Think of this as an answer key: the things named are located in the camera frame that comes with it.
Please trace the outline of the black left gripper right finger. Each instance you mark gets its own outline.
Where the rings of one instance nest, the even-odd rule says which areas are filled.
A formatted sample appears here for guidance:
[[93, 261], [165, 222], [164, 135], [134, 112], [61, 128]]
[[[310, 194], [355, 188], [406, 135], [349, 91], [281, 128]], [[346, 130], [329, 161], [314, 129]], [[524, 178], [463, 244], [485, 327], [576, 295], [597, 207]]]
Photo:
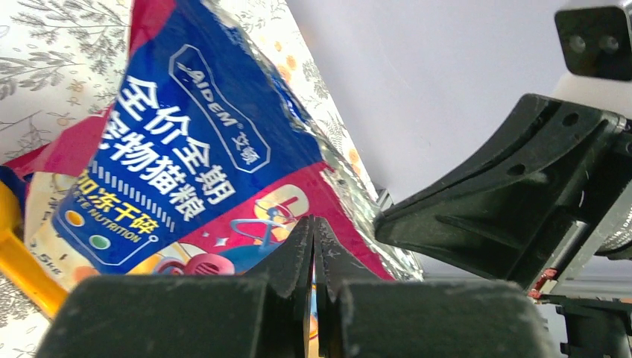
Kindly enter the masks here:
[[543, 317], [497, 280], [382, 280], [315, 221], [322, 357], [557, 357]]

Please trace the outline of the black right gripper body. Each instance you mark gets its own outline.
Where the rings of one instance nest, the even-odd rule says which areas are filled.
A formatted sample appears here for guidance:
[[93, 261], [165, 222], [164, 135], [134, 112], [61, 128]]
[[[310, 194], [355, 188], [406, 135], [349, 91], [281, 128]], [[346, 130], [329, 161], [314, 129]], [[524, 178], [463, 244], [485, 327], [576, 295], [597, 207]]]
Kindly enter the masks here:
[[631, 356], [631, 132], [621, 133], [578, 206], [537, 250], [528, 296], [551, 305], [567, 357]]

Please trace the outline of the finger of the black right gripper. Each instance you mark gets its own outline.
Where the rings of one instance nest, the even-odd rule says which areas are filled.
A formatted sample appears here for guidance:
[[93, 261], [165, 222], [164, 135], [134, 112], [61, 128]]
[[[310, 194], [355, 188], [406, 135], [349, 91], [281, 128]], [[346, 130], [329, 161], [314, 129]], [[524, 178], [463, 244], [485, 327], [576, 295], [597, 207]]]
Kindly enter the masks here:
[[621, 114], [523, 95], [476, 153], [379, 215], [376, 239], [528, 290], [537, 250], [627, 130]]

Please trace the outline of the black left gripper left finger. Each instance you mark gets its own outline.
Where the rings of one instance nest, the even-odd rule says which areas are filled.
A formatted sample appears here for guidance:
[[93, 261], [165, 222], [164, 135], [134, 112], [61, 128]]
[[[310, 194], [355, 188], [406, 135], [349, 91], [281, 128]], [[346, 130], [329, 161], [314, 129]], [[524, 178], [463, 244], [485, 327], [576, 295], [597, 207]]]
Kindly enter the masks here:
[[306, 357], [315, 220], [242, 275], [100, 275], [73, 289], [38, 357]]

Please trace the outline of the cat food bag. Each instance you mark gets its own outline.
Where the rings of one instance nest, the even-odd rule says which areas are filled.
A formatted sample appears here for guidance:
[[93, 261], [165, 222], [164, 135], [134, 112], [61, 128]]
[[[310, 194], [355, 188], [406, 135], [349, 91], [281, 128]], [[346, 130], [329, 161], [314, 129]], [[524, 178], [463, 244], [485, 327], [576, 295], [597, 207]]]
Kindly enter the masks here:
[[207, 1], [135, 1], [103, 112], [1, 165], [1, 270], [36, 357], [306, 357], [314, 269], [419, 280], [274, 65]]

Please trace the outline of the yellow plastic scoop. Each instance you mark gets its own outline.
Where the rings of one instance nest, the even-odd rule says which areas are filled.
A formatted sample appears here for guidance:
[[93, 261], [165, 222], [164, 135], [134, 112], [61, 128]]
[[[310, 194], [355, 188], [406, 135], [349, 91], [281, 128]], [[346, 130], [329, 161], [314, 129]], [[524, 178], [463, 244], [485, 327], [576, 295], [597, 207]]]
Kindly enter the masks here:
[[17, 235], [22, 214], [17, 197], [1, 185], [1, 273], [12, 281], [50, 319], [67, 292], [43, 271]]

